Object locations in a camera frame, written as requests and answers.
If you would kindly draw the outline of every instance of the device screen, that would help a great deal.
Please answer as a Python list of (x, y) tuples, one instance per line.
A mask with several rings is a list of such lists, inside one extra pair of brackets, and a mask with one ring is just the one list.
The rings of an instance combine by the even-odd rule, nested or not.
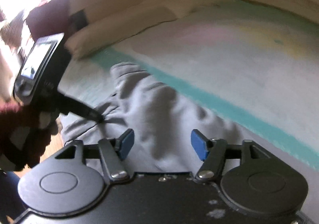
[(29, 55), (28, 59), (26, 60), (22, 70), (21, 75), (25, 76), (29, 79), (34, 79), (45, 55), (49, 51), (51, 47), (51, 43), (42, 43), (37, 44), (31, 54)]

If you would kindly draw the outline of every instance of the blue tab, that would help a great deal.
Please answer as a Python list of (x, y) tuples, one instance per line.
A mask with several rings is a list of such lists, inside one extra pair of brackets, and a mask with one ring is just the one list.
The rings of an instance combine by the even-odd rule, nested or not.
[(190, 141), (199, 159), (202, 161), (205, 161), (209, 154), (205, 140), (207, 140), (207, 138), (202, 133), (196, 129), (192, 130)]
[(131, 148), (134, 145), (134, 131), (131, 130), (126, 137), (121, 142), (121, 148), (118, 151), (118, 155), (120, 160), (126, 159), (127, 155), (129, 154)]

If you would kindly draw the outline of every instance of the black device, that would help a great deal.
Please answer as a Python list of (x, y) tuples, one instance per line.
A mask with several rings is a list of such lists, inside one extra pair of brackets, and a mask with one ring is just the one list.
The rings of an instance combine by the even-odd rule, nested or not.
[[(299, 211), (305, 178), (251, 140), (230, 145), (193, 130), (204, 162), (192, 173), (129, 173), (122, 164), (134, 144), (128, 129), (96, 145), (73, 141), (21, 178), (29, 207), (17, 224), (310, 224)], [(99, 159), (103, 174), (86, 166)], [(229, 159), (240, 166), (222, 175)]]
[[(59, 82), (71, 60), (64, 48), (64, 34), (39, 38), (22, 65), (14, 83), (13, 96), (24, 105), (31, 105), (42, 112), (49, 112), (51, 121), (60, 113), (72, 112), (96, 122), (103, 116), (93, 108), (65, 96), (58, 91)], [(26, 165), (24, 144), (36, 135), (38, 129), (19, 128), (10, 140), (2, 143), (4, 154), (0, 168), (5, 171), (20, 171)]]
[(64, 48), (63, 37), (60, 33), (37, 40), (15, 80), (13, 95), (24, 105), (33, 105), (42, 111), (72, 112), (101, 122), (101, 114), (57, 89), (71, 60), (71, 54)]

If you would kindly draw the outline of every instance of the gray fabric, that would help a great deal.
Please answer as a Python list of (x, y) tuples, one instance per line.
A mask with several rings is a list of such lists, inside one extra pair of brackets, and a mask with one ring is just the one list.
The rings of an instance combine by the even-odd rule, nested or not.
[[(132, 128), (135, 144), (124, 162), (130, 171), (194, 173), (202, 164), (190, 143), (194, 128), (208, 138), (226, 139), (229, 144), (251, 139), (305, 176), (309, 193), (302, 210), (310, 218), (319, 219), (319, 172), (243, 126), (196, 105), (137, 65), (114, 65), (110, 73), (115, 94), (97, 107), (106, 123), (96, 125), (74, 115), (67, 116), (68, 120), (62, 118), (64, 142), (81, 139), (84, 144), (96, 144), (104, 137), (119, 137), (127, 128)], [(236, 165), (234, 160), (228, 161), (226, 171)], [(88, 166), (102, 172), (97, 160), (90, 160)]]

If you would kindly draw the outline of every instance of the jeans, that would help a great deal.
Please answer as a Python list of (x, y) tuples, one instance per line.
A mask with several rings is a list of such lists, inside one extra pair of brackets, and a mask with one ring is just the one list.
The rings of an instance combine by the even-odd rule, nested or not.
[(0, 172), (0, 223), (7, 224), (7, 217), (17, 218), (25, 210), (18, 194), (19, 177), (13, 172)]

